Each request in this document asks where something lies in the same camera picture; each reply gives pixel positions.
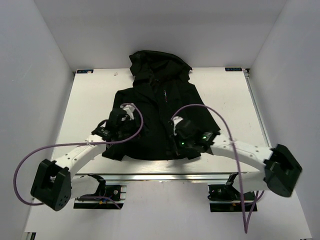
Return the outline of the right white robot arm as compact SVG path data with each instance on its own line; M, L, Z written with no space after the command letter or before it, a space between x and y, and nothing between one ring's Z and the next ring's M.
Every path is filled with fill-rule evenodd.
M225 185L210 194L211 200L235 201L255 191L271 191L285 198L292 195L303 169L286 146L278 144L270 148L233 142L218 131L201 131L182 117L176 116L172 121L173 135L180 149L226 157L256 169L231 174Z

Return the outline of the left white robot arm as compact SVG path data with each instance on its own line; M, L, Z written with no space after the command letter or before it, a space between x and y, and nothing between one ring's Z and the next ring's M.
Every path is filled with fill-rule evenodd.
M40 162L31 187L31 195L54 211L60 211L71 199L111 201L106 195L106 181L97 174L77 177L78 171L113 145L135 138L143 123L140 111L132 103L114 108L109 118L101 121L83 142L73 143L73 149L52 161Z

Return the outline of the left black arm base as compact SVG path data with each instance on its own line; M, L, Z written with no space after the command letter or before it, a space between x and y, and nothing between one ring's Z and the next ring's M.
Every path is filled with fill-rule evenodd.
M125 182L107 181L99 193L74 200L73 208L81 210L121 210L127 195Z

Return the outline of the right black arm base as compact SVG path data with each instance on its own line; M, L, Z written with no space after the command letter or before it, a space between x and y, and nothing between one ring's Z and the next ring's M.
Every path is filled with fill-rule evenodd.
M208 200L211 213L242 212L240 192L232 186L209 184Z

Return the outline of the black jacket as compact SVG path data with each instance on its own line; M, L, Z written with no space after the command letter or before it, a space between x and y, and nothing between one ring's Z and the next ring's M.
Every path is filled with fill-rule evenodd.
M175 112L190 120L203 132L218 132L219 126L194 84L190 83L192 67L180 57L151 50L141 50L129 56L132 87L116 92L113 107L133 103L140 110L135 118L143 117L138 137L112 145L102 153L111 160L121 161L128 156L136 160L194 159L200 153L193 149L175 149L171 117Z

